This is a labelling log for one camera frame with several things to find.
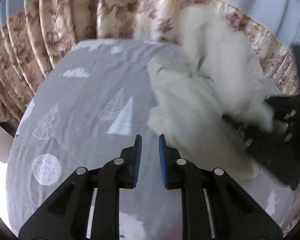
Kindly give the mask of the grey patterned bed sheet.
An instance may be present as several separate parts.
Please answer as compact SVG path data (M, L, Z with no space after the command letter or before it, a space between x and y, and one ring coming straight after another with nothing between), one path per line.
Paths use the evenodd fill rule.
M142 136L139 179L120 192L121 239L181 239L181 192L164 189L159 134L148 116L157 100L147 64L181 59L172 44L133 40L79 43L57 65L26 110L7 168L12 231L23 224L78 167L102 167ZM261 169L239 184L284 234L300 219L300 185L293 191Z

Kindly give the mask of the pale green large garment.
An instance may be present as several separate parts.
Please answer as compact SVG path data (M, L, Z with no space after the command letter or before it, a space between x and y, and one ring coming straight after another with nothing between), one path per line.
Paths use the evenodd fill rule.
M149 128L198 167L220 167L239 181L258 176L260 166L223 120L227 115L273 130L274 111L266 103L270 92L254 49L205 5L184 8L179 31L184 58L155 56L147 65L157 100Z

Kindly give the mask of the floral and blue curtain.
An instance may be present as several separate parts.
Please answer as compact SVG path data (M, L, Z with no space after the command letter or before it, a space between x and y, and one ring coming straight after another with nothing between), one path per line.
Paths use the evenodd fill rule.
M183 8L207 4L249 38L266 77L299 92L289 51L300 43L300 0L0 0L0 122L20 122L40 84L78 42L179 42Z

